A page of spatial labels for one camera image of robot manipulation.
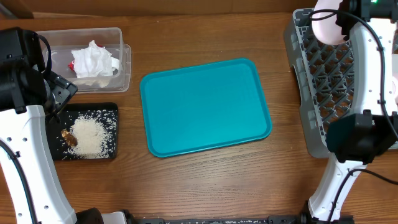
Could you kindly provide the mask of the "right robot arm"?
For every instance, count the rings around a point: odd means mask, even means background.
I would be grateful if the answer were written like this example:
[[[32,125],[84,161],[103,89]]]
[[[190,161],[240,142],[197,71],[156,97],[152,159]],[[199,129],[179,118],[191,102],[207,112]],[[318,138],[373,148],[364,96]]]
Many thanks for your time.
[[[397,2],[318,1],[309,15],[322,43],[350,42],[354,95],[349,113],[329,125],[329,159],[302,223],[352,223],[341,208],[355,180],[375,157],[397,141],[397,104],[392,91],[392,54]]]

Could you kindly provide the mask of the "white rice pile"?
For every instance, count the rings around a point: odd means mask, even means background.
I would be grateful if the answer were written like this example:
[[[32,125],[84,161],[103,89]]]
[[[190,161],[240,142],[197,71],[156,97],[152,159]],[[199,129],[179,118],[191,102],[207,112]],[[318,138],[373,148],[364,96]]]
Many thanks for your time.
[[[57,132],[61,146],[62,159],[110,159],[117,151],[117,110],[67,111],[63,121],[64,127]],[[61,135],[66,129],[73,134],[78,144],[70,147]]]

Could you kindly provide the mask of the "white round plate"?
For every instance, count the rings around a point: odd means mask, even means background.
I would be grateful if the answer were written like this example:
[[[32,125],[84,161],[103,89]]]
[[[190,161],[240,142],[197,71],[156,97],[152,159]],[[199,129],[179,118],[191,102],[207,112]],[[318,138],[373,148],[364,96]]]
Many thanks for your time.
[[[343,0],[318,0],[314,11],[321,9],[337,10]],[[312,21],[312,30],[315,37],[327,45],[339,45],[345,42],[341,34],[342,28],[336,24],[337,15],[320,21]]]

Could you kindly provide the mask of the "red snack wrapper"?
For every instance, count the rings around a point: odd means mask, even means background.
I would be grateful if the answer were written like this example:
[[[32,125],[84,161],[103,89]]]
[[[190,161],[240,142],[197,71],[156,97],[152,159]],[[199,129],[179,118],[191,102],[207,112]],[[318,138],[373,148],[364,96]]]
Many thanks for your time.
[[[71,61],[71,62],[68,64],[69,69],[72,70],[72,71],[75,71],[75,69],[74,69],[74,64],[75,64],[75,61],[74,61],[74,60]]]

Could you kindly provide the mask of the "white napkin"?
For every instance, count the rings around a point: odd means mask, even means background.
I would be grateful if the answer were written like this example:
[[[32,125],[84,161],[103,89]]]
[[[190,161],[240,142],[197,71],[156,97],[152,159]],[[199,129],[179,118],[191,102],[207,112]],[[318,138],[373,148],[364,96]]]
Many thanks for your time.
[[[74,69],[78,78],[113,76],[119,70],[119,59],[92,40],[87,48],[71,51],[75,61]]]

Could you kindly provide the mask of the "brown food scrap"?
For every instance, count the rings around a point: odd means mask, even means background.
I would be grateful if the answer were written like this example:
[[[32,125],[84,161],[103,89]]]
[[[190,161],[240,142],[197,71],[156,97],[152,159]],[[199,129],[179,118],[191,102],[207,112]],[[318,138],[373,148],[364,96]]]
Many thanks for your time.
[[[73,134],[71,134],[68,130],[66,129],[61,130],[61,135],[68,146],[70,147],[77,146],[78,141],[76,137]]]

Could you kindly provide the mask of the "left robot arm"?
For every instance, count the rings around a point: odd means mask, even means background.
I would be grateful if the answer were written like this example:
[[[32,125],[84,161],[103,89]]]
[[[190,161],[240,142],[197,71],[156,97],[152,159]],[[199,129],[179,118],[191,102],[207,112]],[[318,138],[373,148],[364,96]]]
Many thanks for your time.
[[[18,223],[135,223],[127,210],[75,212],[60,185],[45,125],[77,92],[42,55],[42,35],[1,31],[1,168]]]

